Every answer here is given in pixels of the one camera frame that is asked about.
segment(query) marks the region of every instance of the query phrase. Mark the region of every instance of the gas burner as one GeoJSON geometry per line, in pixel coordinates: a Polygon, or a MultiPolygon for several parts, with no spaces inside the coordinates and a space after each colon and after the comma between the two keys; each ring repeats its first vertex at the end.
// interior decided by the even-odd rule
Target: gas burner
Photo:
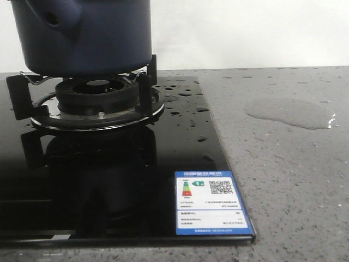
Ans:
{"type": "Polygon", "coordinates": [[[72,78],[56,86],[60,111],[73,115],[110,114],[139,102],[138,83],[121,76],[72,78]]]}
{"type": "Polygon", "coordinates": [[[151,123],[164,110],[157,83],[156,55],[147,72],[84,78],[64,78],[56,91],[35,103],[28,84],[51,77],[21,75],[7,78],[17,120],[31,118],[35,127],[55,131],[88,132],[151,123]]]}
{"type": "Polygon", "coordinates": [[[140,111],[140,104],[133,107],[115,111],[96,111],[96,114],[70,114],[60,109],[61,101],[57,99],[57,93],[51,93],[34,103],[35,107],[47,106],[48,115],[38,115],[31,118],[35,126],[72,132],[86,132],[97,130],[108,130],[132,126],[139,123],[156,121],[164,110],[164,99],[160,93],[152,88],[152,113],[150,116],[144,115],[140,111]]]}

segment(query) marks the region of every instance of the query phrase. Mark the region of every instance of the energy efficiency label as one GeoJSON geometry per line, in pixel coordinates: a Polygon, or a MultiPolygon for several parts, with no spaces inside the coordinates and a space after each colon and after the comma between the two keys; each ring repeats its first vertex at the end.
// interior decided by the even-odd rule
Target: energy efficiency label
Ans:
{"type": "Polygon", "coordinates": [[[177,235],[250,235],[230,171],[176,172],[177,235]]]}

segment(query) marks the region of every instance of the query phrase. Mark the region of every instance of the burner ring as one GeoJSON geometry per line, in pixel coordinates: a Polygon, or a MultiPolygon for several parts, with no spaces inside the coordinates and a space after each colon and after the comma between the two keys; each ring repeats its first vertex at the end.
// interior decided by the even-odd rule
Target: burner ring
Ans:
{"type": "Polygon", "coordinates": [[[31,118],[35,127],[52,132],[95,132],[102,130],[120,129],[156,122],[164,111],[164,96],[155,88],[152,88],[152,115],[145,116],[139,112],[139,105],[123,111],[105,114],[102,118],[96,115],[72,115],[58,108],[58,99],[55,93],[48,94],[34,106],[46,105],[49,115],[36,115],[31,118]]]}
{"type": "Polygon", "coordinates": [[[72,78],[56,86],[58,108],[73,115],[110,114],[135,106],[139,102],[138,83],[120,76],[72,78]]]}

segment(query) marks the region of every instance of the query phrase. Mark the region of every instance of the speckled stone countertop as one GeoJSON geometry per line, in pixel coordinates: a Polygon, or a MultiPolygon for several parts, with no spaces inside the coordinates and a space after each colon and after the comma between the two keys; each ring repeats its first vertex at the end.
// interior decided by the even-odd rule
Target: speckled stone countertop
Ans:
{"type": "MultiPolygon", "coordinates": [[[[0,261],[349,261],[348,72],[349,67],[159,72],[198,77],[257,229],[253,245],[0,249],[0,261]],[[285,97],[332,111],[332,128],[312,130],[246,114],[255,99],[285,97]]],[[[312,116],[306,108],[295,107],[294,114],[302,121],[312,116]]]]}

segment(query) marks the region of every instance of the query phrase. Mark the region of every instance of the burner cap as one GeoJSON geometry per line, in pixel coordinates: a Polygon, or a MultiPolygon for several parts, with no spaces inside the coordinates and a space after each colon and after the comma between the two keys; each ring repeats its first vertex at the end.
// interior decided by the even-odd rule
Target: burner cap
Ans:
{"type": "Polygon", "coordinates": [[[135,106],[139,102],[138,83],[120,76],[72,78],[56,86],[60,111],[72,115],[110,114],[135,106]]]}

